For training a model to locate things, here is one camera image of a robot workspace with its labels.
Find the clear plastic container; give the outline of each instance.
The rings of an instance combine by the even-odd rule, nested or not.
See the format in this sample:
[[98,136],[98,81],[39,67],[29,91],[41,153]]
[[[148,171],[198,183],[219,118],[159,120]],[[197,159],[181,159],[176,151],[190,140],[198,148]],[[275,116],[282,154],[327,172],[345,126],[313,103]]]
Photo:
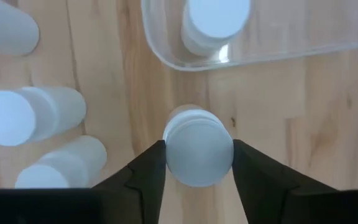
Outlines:
[[358,0],[252,0],[244,30],[209,57],[181,40],[186,0],[142,0],[147,42],[166,65],[209,70],[358,48]]

